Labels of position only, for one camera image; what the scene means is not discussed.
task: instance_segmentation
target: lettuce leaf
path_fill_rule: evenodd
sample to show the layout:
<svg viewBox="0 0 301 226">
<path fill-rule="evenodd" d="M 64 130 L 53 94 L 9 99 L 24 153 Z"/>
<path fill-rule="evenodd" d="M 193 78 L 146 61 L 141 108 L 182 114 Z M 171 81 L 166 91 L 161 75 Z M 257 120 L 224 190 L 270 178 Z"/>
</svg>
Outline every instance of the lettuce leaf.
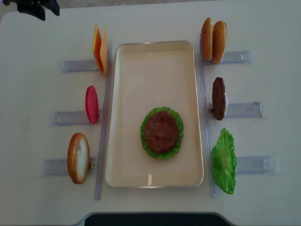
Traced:
<svg viewBox="0 0 301 226">
<path fill-rule="evenodd" d="M 179 130 L 179 138 L 178 141 L 176 143 L 176 145 L 169 151 L 166 153 L 154 153 L 150 150 L 150 148 L 147 146 L 144 134 L 145 134 L 145 126 L 146 126 L 146 122 L 149 119 L 149 117 L 157 112 L 161 112 L 161 111 L 168 111 L 169 113 L 172 114 L 172 116 L 174 117 L 175 123 L 177 124 L 178 130 Z M 149 154 L 151 157 L 155 158 L 155 159 L 161 159 L 161 160 L 166 160 L 172 156 L 174 156 L 175 154 L 177 154 L 180 151 L 180 147 L 181 147 L 181 142 L 182 139 L 184 137 L 184 124 L 183 121 L 180 117 L 180 115 L 178 114 L 178 112 L 170 109 L 169 107 L 157 107 L 152 109 L 145 117 L 144 121 L 142 122 L 142 125 L 140 127 L 140 138 L 142 141 L 142 146 L 143 149 L 147 152 L 147 154 Z"/>
<path fill-rule="evenodd" d="M 237 158 L 232 134 L 226 128 L 221 130 L 215 147 L 211 152 L 213 177 L 215 183 L 227 194 L 233 194 L 236 184 Z"/>
</svg>

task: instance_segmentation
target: black object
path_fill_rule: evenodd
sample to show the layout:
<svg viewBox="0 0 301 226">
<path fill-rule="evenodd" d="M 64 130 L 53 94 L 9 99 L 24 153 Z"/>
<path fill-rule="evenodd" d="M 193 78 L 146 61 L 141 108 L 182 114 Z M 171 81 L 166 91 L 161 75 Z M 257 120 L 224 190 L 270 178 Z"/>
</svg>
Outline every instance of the black object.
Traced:
<svg viewBox="0 0 301 226">
<path fill-rule="evenodd" d="M 26 13 L 45 21 L 45 10 L 42 6 L 50 9 L 56 16 L 60 15 L 60 6 L 56 0 L 3 0 L 3 4 L 8 6 L 11 2 L 17 3 L 20 13 Z"/>
<path fill-rule="evenodd" d="M 194 213 L 136 213 L 95 214 L 88 217 L 85 226 L 230 226 L 215 214 Z"/>
</svg>

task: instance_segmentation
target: cheese slice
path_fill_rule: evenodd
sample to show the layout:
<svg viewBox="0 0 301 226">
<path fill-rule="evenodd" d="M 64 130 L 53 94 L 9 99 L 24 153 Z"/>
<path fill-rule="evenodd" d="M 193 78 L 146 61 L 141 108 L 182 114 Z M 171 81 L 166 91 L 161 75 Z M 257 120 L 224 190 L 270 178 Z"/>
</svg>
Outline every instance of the cheese slice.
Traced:
<svg viewBox="0 0 301 226">
<path fill-rule="evenodd" d="M 93 43 L 92 43 L 92 51 L 95 57 L 95 60 L 98 64 L 98 68 L 100 73 L 103 73 L 103 64 L 100 59 L 100 46 L 102 44 L 102 38 L 100 36 L 98 25 L 95 24 L 94 35 L 93 35 Z"/>
<path fill-rule="evenodd" d="M 108 54 L 109 54 L 109 41 L 105 27 L 103 27 L 103 41 L 100 46 L 100 59 L 103 64 L 103 72 L 107 75 L 108 72 Z"/>
</svg>

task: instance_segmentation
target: tray rim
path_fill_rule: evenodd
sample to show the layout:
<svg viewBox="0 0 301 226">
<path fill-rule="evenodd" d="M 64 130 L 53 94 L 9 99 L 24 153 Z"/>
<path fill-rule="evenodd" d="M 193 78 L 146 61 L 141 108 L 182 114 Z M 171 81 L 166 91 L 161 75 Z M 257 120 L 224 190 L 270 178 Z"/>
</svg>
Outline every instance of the tray rim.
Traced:
<svg viewBox="0 0 301 226">
<path fill-rule="evenodd" d="M 141 189 L 141 188 L 144 188 L 144 189 L 148 189 L 148 188 L 196 188 L 198 186 L 200 186 L 200 184 L 203 182 L 204 180 L 204 160 L 203 160 L 203 148 L 202 148 L 202 139 L 201 139 L 201 129 L 200 129 L 200 118 L 199 118 L 199 97 L 198 97 L 198 85 L 197 85 L 197 73 L 196 73 L 196 65 L 195 65 L 195 56 L 194 56 L 194 48 L 193 48 L 193 45 L 190 41 L 187 41 L 187 40 L 174 40 L 174 41 L 157 41 L 157 42 L 137 42 L 137 43 L 124 43 L 124 44 L 121 44 L 117 47 L 116 49 L 116 52 L 115 52 L 115 65 L 114 65 L 114 80 L 113 80 L 113 83 L 115 83 L 115 71 L 116 71 L 116 59 L 117 59 L 117 52 L 119 50 L 120 47 L 122 46 L 126 46 L 126 45 L 137 45 L 137 44 L 141 44 L 141 45 L 147 45 L 147 44 L 159 44 L 159 43 L 171 43 L 171 42 L 186 42 L 187 44 L 189 44 L 192 48 L 192 58 L 193 58 L 193 67 L 194 67 L 194 83 L 195 83 L 195 89 L 196 89 L 196 104 L 197 104 L 197 114 L 198 114 L 198 131 L 199 131 L 199 142 L 200 142 L 200 163 L 202 164 L 201 166 L 201 169 L 202 169 L 202 176 L 201 176 L 201 179 L 200 181 L 195 184 L 195 185 L 191 185 L 191 186 L 113 186 L 111 185 L 108 180 L 107 180 L 107 165 L 108 165 L 108 154 L 109 154 L 109 139 L 110 139 L 110 132 L 111 132 L 111 114 L 110 114 L 110 126 L 108 128 L 108 133 L 109 133 L 109 136 L 107 138 L 107 146 L 106 146 L 106 155 L 105 155 L 105 175 L 104 175 L 104 178 L 105 178 L 105 182 L 108 186 L 110 186 L 111 188 L 123 188 L 123 189 Z M 113 102 L 113 91 L 112 91 L 112 97 L 111 97 L 111 100 L 110 100 L 110 105 L 111 105 L 111 108 L 112 108 L 112 102 Z"/>
</svg>

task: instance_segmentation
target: clear plastic holder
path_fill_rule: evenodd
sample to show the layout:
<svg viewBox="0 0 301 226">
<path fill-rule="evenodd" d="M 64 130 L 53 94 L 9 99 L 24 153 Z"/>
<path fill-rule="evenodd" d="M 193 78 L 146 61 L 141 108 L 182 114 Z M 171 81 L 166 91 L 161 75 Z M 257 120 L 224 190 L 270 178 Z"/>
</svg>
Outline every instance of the clear plastic holder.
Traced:
<svg viewBox="0 0 301 226">
<path fill-rule="evenodd" d="M 249 64 L 254 60 L 254 54 L 248 50 L 225 52 L 220 64 Z M 204 65 L 213 65 L 211 61 L 204 61 Z"/>
<path fill-rule="evenodd" d="M 63 60 L 61 64 L 62 73 L 99 71 L 95 60 Z"/>
<path fill-rule="evenodd" d="M 211 119 L 215 119 L 212 113 L 212 104 L 207 104 L 207 111 Z M 268 115 L 267 105 L 264 101 L 251 103 L 228 104 L 224 119 L 227 118 L 261 118 Z"/>
<path fill-rule="evenodd" d="M 94 191 L 94 200 L 100 200 L 102 196 L 103 190 L 103 182 L 104 182 L 104 159 L 105 159 L 105 149 L 106 149 L 106 141 L 108 135 L 108 118 L 110 114 L 110 95 L 111 95 L 111 83 L 114 82 L 114 75 L 113 71 L 113 55 L 112 49 L 113 44 L 110 39 L 109 44 L 109 56 L 108 56 L 108 71 L 107 71 L 107 79 L 105 83 L 105 93 L 104 93 L 104 102 L 103 102 L 103 118 L 102 118 L 102 130 L 100 135 L 100 145 L 99 145 L 99 152 L 98 152 L 98 161 L 97 161 L 97 175 L 96 175 L 96 184 L 95 184 L 95 191 Z"/>
<path fill-rule="evenodd" d="M 93 174 L 96 169 L 96 158 L 90 158 L 88 175 Z M 68 176 L 67 159 L 45 159 L 39 163 L 38 175 L 48 176 Z"/>
<path fill-rule="evenodd" d="M 102 110 L 98 110 L 99 118 L 93 125 L 99 125 L 102 120 Z M 78 112 L 53 112 L 50 114 L 51 126 L 75 126 L 75 125 L 92 125 L 85 111 Z"/>
<path fill-rule="evenodd" d="M 280 173 L 276 154 L 253 157 L 237 157 L 237 174 L 270 174 Z"/>
<path fill-rule="evenodd" d="M 204 78 L 204 66 L 211 65 L 211 62 L 206 62 L 202 59 L 201 48 L 200 48 L 200 34 L 198 34 L 198 49 L 200 54 L 200 62 L 199 62 L 199 72 L 201 77 L 201 86 L 203 92 L 203 113 L 204 113 L 204 126 L 205 126 L 205 135 L 207 140 L 207 149 L 209 151 L 208 161 L 209 161 L 209 175 L 210 175 L 210 185 L 211 185 L 211 196 L 216 197 L 216 184 L 213 178 L 213 166 L 212 166 L 212 158 L 211 158 L 211 138 L 210 138 L 210 124 L 209 120 L 211 119 L 211 108 L 212 105 L 207 103 L 206 101 L 206 85 Z M 251 57 L 247 57 L 248 51 L 241 52 L 225 52 L 223 57 L 224 64 L 241 64 L 241 63 L 251 63 Z M 246 117 L 254 117 L 254 115 L 259 115 L 259 117 L 266 116 L 268 114 L 267 107 L 265 102 L 253 102 L 246 104 L 229 104 L 226 115 L 228 117 L 231 115 L 231 118 L 242 118 Z M 279 173 L 280 166 L 277 155 L 265 155 L 265 156 L 255 156 L 255 157 L 238 157 L 238 166 L 237 166 L 237 174 L 272 174 Z"/>
</svg>

